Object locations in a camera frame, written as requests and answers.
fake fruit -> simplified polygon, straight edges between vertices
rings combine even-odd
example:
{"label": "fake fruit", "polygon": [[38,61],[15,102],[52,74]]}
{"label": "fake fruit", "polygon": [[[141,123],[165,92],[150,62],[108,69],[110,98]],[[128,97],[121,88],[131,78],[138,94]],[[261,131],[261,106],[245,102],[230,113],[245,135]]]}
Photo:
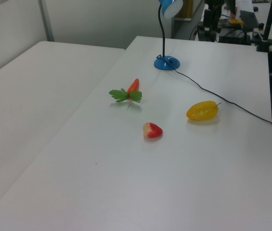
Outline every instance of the fake fruit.
{"label": "fake fruit", "polygon": [[214,118],[218,113],[218,107],[214,101],[204,101],[192,106],[187,117],[191,120],[208,120]]}
{"label": "fake fruit", "polygon": [[163,130],[153,123],[145,123],[143,126],[143,134],[147,138],[156,138],[163,134]]}
{"label": "fake fruit", "polygon": [[109,94],[112,95],[112,98],[116,99],[117,103],[122,102],[127,99],[132,99],[136,102],[140,102],[142,98],[142,92],[139,90],[139,80],[136,79],[133,84],[125,91],[123,88],[121,90],[111,90]]}

black cable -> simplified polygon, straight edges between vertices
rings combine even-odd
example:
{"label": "black cable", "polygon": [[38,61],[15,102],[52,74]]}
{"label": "black cable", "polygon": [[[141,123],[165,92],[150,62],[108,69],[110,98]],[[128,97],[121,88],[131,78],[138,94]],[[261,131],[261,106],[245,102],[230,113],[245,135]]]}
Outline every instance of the black cable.
{"label": "black cable", "polygon": [[192,37],[192,34],[193,34],[194,29],[196,29],[196,28],[197,28],[197,26],[195,26],[195,27],[193,28],[192,32],[190,33],[189,40],[190,40],[190,38]]}
{"label": "black cable", "polygon": [[[163,61],[166,62],[166,64],[168,64],[170,67],[172,67],[171,64],[170,64],[167,60],[165,60],[165,59],[163,59],[163,58],[161,57],[161,55],[157,56],[156,58],[157,58],[157,59],[162,59]],[[241,107],[240,105],[238,105],[238,104],[236,104],[236,103],[233,103],[233,102],[231,102],[231,101],[229,101],[229,100],[223,98],[222,96],[220,96],[220,95],[218,95],[218,94],[216,94],[216,93],[214,93],[214,92],[212,92],[212,91],[210,91],[210,90],[207,90],[207,89],[201,87],[196,81],[194,81],[193,79],[191,79],[191,78],[188,77],[187,75],[184,75],[183,73],[178,72],[178,71],[177,71],[176,69],[174,69],[173,67],[172,67],[172,69],[173,69],[176,73],[178,73],[178,74],[180,74],[180,75],[182,75],[182,76],[185,76],[185,77],[187,77],[188,79],[190,79],[193,83],[195,83],[195,84],[196,84],[199,88],[201,88],[202,90],[205,90],[205,91],[207,91],[207,92],[209,92],[209,93],[211,93],[211,94],[213,94],[213,95],[216,95],[217,97],[221,98],[222,100],[226,101],[227,103],[233,104],[233,105],[235,105],[235,106],[241,108],[242,110],[248,112],[249,114],[255,116],[256,118],[259,118],[259,119],[261,119],[261,120],[264,120],[264,121],[266,121],[266,122],[272,124],[271,121],[266,120],[266,119],[264,119],[264,118],[261,118],[260,116],[257,116],[256,114],[253,114],[252,112],[250,112],[250,111],[248,111],[247,109]]]}

table surface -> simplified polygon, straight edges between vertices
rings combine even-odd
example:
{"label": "table surface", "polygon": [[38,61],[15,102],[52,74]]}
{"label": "table surface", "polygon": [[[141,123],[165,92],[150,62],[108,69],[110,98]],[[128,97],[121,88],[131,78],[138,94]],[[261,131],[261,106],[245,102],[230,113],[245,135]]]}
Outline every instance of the table surface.
{"label": "table surface", "polygon": [[[259,23],[264,23],[264,29],[265,29],[266,21],[267,21],[267,16],[269,14],[269,10],[270,10],[270,6],[271,5],[269,3],[254,3],[252,5],[258,7],[259,10],[257,12],[255,12],[255,15],[256,15],[256,18],[257,18],[257,20],[258,20]],[[237,15],[236,15],[237,19],[240,18],[239,17],[239,15],[240,15],[239,12],[240,12],[240,9],[238,7],[238,9],[237,9]],[[230,11],[229,10],[225,10],[224,8],[222,8],[222,12],[221,13],[224,14],[224,15],[230,16]],[[258,32],[260,34],[264,33],[264,30],[259,31],[258,29],[254,29],[254,31]],[[271,26],[271,30],[270,30],[270,33],[269,33],[269,39],[272,39],[272,26]]]}
{"label": "table surface", "polygon": [[40,42],[0,70],[0,198],[123,52]]}
{"label": "table surface", "polygon": [[[155,69],[161,50],[160,38],[131,43],[0,200],[0,230],[272,231],[271,124]],[[267,54],[167,39],[166,55],[204,88],[271,120]],[[141,103],[115,103],[109,90],[135,78]],[[187,119],[206,100],[221,103],[217,117]],[[144,138],[146,122],[163,136]]]}

desk lamp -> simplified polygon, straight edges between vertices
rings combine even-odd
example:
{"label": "desk lamp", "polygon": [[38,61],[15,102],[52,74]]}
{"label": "desk lamp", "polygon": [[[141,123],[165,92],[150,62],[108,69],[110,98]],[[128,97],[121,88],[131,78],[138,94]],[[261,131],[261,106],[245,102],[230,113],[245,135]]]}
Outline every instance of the desk lamp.
{"label": "desk lamp", "polygon": [[170,19],[175,16],[183,6],[183,0],[159,0],[158,19],[163,32],[163,55],[155,60],[154,67],[160,70],[175,70],[180,66],[180,61],[172,56],[165,56],[165,31],[160,19],[160,10],[165,19]]}

lamp base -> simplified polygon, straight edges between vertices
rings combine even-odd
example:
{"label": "lamp base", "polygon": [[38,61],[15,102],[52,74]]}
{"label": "lamp base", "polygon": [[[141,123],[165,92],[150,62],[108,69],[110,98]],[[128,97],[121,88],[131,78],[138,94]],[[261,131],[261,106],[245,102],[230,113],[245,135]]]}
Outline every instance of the lamp base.
{"label": "lamp base", "polygon": [[172,56],[159,56],[154,62],[154,67],[163,71],[175,70],[179,66],[180,61]]}

